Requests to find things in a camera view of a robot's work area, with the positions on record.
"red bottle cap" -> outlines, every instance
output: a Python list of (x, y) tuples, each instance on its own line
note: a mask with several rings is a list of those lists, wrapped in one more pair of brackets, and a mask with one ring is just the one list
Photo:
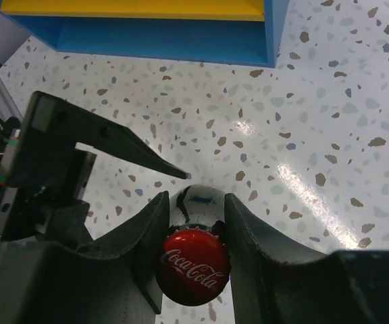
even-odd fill
[(163, 293), (185, 306), (202, 305), (219, 296), (229, 273), (225, 245), (200, 229), (184, 229), (167, 237), (155, 268)]

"yellow shelf board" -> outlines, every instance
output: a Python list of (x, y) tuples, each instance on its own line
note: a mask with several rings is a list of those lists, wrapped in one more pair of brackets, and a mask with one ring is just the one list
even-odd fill
[(14, 16), (265, 20), (263, 0), (3, 0), (1, 11)]

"coca-cola logo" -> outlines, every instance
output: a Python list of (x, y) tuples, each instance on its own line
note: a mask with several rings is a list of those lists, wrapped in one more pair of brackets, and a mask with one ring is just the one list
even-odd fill
[(161, 256), (161, 262), (164, 265), (169, 265), (181, 274), (185, 273), (187, 278), (199, 282), (202, 286), (209, 289), (215, 288), (217, 284), (215, 278), (224, 276), (223, 273), (215, 271), (213, 267), (206, 264), (196, 265), (182, 258), (180, 254), (181, 250), (169, 250)]

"speckled countertop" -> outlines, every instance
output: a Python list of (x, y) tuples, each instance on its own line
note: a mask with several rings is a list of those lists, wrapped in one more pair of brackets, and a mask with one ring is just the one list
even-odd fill
[[(323, 252), (389, 248), (389, 1), (291, 0), (275, 70), (55, 53), (30, 38), (0, 70), (21, 111), (50, 92), (132, 128), (191, 172), (177, 180), (101, 154), (94, 237), (162, 190), (214, 184)], [(230, 288), (157, 323), (234, 322)]]

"bottle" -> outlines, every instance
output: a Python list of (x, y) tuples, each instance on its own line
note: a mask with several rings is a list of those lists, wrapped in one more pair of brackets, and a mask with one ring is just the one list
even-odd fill
[(205, 304), (229, 281), (224, 195), (218, 188), (194, 185), (170, 199), (169, 236), (157, 257), (155, 277), (174, 302)]

